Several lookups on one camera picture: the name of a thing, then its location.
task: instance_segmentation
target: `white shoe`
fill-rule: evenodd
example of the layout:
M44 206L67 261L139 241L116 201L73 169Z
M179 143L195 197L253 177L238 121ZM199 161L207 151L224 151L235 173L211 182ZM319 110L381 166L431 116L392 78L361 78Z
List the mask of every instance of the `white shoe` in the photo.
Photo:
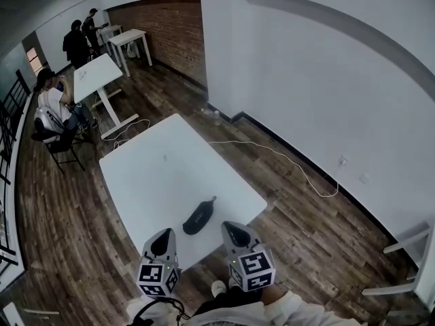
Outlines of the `white shoe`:
M211 284L211 293L213 294L213 297L216 298L217 295L220 293L226 292L226 286L223 281L216 280L213 284Z
M236 283L236 280L234 280L233 278L230 278L230 280L228 281L228 287L231 289L234 286L239 286L239 285Z

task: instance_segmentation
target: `black railing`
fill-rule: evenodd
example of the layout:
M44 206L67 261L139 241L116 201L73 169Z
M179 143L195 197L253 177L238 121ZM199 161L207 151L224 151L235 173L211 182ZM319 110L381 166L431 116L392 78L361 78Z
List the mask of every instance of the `black railing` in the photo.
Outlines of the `black railing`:
M9 224L5 209L6 191L11 184L7 179L7 172L10 167L12 147L16 142L16 132L21 115L24 113L24 106L27 97L30 95L30 90L19 70L16 72L16 75L17 80L5 98L0 102L0 183L3 181L3 195L0 196L0 263L4 261L7 264L0 270L0 276L9 264L18 265L16 252L10 247Z

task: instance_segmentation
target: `window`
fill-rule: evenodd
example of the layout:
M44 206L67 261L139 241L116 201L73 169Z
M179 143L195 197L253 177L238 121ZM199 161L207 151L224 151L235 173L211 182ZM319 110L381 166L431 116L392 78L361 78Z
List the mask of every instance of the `window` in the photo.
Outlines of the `window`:
M29 59L33 71L37 75L42 68L42 64L38 58L38 55L36 54L35 48L32 48L30 51L27 52L27 58Z

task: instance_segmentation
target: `brick wall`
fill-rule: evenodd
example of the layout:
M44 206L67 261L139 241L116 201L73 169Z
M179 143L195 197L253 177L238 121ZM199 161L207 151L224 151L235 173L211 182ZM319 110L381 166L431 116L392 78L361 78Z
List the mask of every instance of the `brick wall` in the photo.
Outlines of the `brick wall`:
M146 31L152 57L207 85L201 0L142 0L110 9L109 18Z

